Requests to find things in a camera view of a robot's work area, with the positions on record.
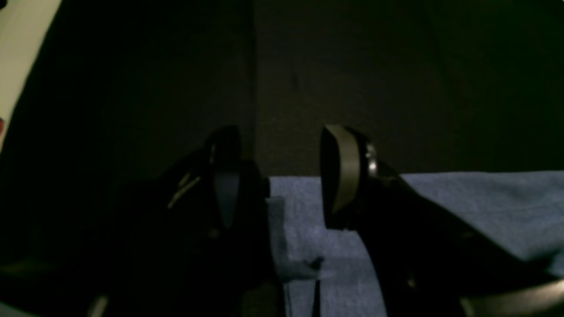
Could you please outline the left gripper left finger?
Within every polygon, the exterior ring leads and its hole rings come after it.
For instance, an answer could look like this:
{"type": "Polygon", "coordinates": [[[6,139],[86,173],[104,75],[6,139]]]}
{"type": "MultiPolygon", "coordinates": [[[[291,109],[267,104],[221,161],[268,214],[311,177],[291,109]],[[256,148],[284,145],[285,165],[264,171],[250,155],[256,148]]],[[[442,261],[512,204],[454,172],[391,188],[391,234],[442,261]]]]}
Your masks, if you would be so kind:
{"type": "Polygon", "coordinates": [[[241,178],[241,135],[228,125],[213,132],[207,140],[208,174],[222,228],[234,224],[241,178]]]}

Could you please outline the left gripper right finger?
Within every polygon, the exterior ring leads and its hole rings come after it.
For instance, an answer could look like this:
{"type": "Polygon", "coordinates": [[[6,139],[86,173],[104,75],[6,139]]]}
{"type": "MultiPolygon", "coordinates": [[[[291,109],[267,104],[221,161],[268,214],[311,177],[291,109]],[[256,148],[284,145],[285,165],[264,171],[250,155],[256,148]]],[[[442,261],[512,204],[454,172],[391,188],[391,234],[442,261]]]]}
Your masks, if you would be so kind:
{"type": "Polygon", "coordinates": [[[328,229],[351,230],[365,210],[365,194],[378,175],[374,143],[358,130],[328,124],[322,129],[320,176],[328,229]]]}

